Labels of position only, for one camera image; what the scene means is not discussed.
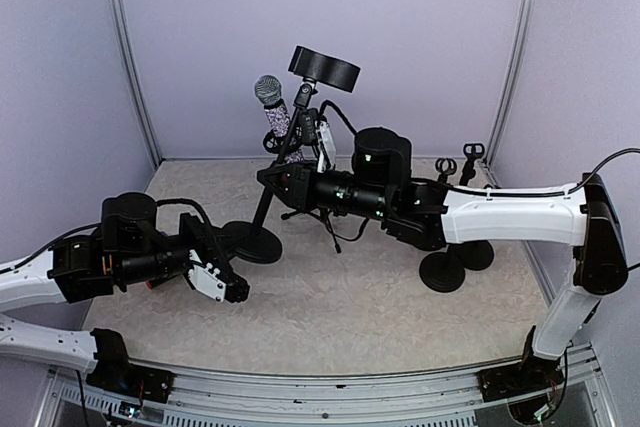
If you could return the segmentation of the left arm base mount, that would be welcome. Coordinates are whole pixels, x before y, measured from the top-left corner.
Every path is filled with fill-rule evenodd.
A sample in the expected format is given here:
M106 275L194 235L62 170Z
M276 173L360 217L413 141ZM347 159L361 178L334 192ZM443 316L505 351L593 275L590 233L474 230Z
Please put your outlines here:
M165 404L175 375L168 370L132 363L100 361L87 375L87 384L105 391Z

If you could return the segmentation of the black stand for teal mic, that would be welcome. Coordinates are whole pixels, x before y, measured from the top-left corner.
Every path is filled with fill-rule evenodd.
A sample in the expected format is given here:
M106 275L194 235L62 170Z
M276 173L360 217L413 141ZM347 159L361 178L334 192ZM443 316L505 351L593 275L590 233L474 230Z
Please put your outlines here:
M459 248L458 257L463 266L472 271L488 269L494 261L494 249L489 241L472 241Z

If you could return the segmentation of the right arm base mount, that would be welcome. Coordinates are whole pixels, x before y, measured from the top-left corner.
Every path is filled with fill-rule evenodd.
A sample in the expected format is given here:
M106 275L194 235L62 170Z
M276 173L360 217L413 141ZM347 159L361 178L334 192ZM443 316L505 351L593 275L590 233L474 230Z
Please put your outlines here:
M483 369L477 374L484 402L517 397L550 388L564 382L565 375L557 362L518 362Z

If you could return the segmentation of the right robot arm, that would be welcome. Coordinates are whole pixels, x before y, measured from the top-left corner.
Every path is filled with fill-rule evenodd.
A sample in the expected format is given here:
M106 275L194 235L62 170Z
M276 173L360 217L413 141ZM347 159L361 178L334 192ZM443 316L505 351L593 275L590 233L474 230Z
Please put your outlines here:
M468 270L484 270L494 241L540 241L574 249L575 271L555 296L515 363L514 385L535 389L550 361L587 321L601 299L629 277L620 222L596 172L578 183L542 189L471 188L411 175L411 143L395 132L366 128L354 137L348 172L311 162L274 163L257 179L285 205L310 214L356 215L380 221L386 233L427 251L419 267L430 289L457 290Z

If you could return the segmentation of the black stand for orange mic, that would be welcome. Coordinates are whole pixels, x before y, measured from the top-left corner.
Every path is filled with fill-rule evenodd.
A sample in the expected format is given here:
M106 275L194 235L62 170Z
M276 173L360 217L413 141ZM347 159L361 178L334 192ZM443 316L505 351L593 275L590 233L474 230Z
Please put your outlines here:
M446 183L458 170L457 162L453 158L438 158L434 167L438 173L437 181L441 183Z

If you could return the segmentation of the black round-base mic stand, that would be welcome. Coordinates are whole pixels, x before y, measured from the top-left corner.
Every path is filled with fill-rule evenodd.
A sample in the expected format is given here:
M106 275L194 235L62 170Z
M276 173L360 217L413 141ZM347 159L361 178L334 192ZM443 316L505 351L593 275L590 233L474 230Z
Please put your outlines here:
M265 74L254 84L254 94L270 126L270 131L263 138L263 147L276 153L277 166L302 161L302 147L311 146L317 141L314 123L305 119L311 99L317 94L316 86L323 84L351 93L361 68L348 61L297 46L288 71L301 78L292 112L287 109L278 78ZM281 241L264 227L273 197L274 194L264 188L250 222L237 221L226 225L239 236L234 253L240 259L256 264L271 264L281 258Z

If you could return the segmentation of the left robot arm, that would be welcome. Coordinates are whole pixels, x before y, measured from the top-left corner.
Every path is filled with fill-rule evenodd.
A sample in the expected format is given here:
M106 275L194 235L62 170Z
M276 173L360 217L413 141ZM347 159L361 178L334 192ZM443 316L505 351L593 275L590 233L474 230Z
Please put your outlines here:
M243 302L249 294L200 204L129 192L103 201L99 223L73 229L23 259L2 264L1 310L74 304L180 276L217 302ZM59 330L2 315L1 352L85 374L99 369L121 392L140 381L122 336L108 329Z

